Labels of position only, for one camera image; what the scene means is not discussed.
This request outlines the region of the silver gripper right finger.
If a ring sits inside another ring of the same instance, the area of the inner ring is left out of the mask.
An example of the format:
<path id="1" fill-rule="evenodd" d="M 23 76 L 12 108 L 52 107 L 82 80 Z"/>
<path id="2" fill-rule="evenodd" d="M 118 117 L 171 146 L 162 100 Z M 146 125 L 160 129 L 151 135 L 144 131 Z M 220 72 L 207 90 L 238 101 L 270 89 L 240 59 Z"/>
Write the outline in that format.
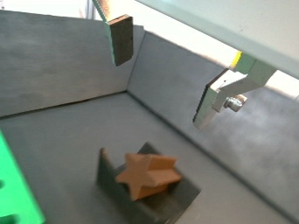
<path id="1" fill-rule="evenodd" d="M 192 123 L 203 129 L 212 117 L 223 110 L 238 112 L 247 102 L 246 92 L 262 88 L 276 69 L 266 62 L 238 51 L 226 69 L 207 84 Z"/>

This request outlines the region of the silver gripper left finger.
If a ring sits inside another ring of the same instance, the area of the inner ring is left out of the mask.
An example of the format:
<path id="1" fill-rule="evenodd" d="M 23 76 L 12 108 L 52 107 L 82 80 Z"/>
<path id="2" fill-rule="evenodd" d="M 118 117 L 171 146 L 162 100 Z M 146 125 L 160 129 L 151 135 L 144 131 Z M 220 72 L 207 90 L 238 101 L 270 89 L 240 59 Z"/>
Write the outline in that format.
<path id="1" fill-rule="evenodd" d="M 115 66 L 123 65 L 134 56 L 134 18 L 127 14 L 115 17 L 111 0 L 92 0 L 107 30 L 110 51 Z"/>

